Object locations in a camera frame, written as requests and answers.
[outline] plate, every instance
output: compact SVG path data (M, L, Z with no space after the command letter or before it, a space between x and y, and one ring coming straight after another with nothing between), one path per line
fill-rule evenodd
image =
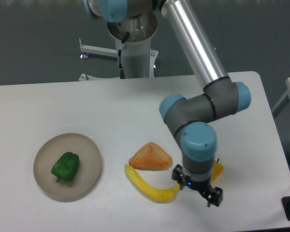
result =
M80 164L71 182L60 180L51 173L57 160L65 152L79 156ZM55 200L75 201L88 193L98 179L102 158L97 145L88 137L67 133L46 142L39 150L33 165L34 178L38 185Z

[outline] toy banana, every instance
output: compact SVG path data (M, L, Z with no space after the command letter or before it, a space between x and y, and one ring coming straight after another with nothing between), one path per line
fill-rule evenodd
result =
M134 186L140 190L142 194L156 202L167 202L172 199L179 190L179 184L173 188L159 189L151 186L137 173L137 171L130 165L125 165L125 173L128 179Z

